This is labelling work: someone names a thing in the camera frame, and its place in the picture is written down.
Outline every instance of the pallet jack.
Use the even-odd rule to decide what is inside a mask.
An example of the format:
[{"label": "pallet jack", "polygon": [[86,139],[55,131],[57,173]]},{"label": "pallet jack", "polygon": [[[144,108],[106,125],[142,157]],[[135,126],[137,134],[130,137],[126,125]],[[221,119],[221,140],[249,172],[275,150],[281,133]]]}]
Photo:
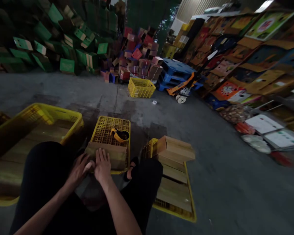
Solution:
[{"label": "pallet jack", "polygon": [[220,35],[213,45],[211,46],[211,49],[213,53],[211,53],[208,57],[206,62],[201,66],[201,68],[197,72],[193,72],[192,75],[188,80],[185,82],[177,85],[176,87],[167,89],[167,92],[171,96],[175,96],[175,99],[178,103],[184,103],[186,101],[186,98],[189,96],[191,88],[194,86],[194,84],[199,82],[204,82],[205,78],[202,77],[201,73],[206,68],[206,66],[209,64],[212,58],[215,56],[224,54],[227,50],[234,48],[239,41],[239,37],[235,35],[228,35],[228,34],[222,34]]}]

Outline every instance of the person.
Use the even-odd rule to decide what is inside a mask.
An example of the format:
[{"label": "person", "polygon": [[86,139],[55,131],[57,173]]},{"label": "person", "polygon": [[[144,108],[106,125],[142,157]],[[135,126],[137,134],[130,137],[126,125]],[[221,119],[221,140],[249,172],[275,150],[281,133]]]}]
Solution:
[{"label": "person", "polygon": [[107,204],[90,212],[74,192],[87,173],[89,156],[84,153],[75,161],[66,151],[59,143],[44,142],[29,152],[10,234],[144,234],[161,163],[132,161],[126,173],[130,182],[120,192],[110,174],[109,154],[97,150],[94,176]]}]

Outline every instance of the warehouse wall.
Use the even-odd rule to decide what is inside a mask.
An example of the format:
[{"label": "warehouse wall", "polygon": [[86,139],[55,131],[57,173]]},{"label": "warehouse wall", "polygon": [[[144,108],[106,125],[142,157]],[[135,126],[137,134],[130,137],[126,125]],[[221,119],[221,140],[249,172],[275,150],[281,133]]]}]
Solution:
[{"label": "warehouse wall", "polygon": [[[240,0],[241,9],[248,7],[251,10],[258,9],[265,0]],[[182,0],[177,18],[183,22],[189,22],[193,15],[201,15],[204,10],[212,7],[220,7],[231,0]]]}]

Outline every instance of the black pants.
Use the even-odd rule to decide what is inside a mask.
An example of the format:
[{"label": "black pants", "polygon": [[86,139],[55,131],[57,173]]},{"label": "black pants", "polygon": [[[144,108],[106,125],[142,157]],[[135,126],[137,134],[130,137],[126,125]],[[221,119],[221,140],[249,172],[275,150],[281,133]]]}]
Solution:
[{"label": "black pants", "polygon": [[[40,143],[30,151],[10,234],[24,225],[64,185],[74,159],[65,147],[56,142]],[[147,159],[133,168],[132,180],[121,190],[142,233],[146,231],[162,170],[160,162]],[[109,205],[90,212],[75,193],[62,204],[44,231],[44,234],[115,233]]]}]

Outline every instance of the concrete floor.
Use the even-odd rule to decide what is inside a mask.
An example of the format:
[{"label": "concrete floor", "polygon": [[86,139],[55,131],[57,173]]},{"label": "concrete floor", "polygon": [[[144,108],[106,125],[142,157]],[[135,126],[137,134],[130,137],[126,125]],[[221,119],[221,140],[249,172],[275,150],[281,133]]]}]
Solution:
[{"label": "concrete floor", "polygon": [[[152,99],[133,99],[126,85],[86,74],[0,74],[0,111],[13,116],[34,102],[79,111],[90,125],[100,115],[129,119],[132,157],[164,134],[192,144],[196,160],[187,167],[197,222],[153,208],[147,234],[294,235],[294,168],[250,148],[201,100],[178,104],[159,91]],[[0,207],[0,234],[7,234],[14,209]]]}]

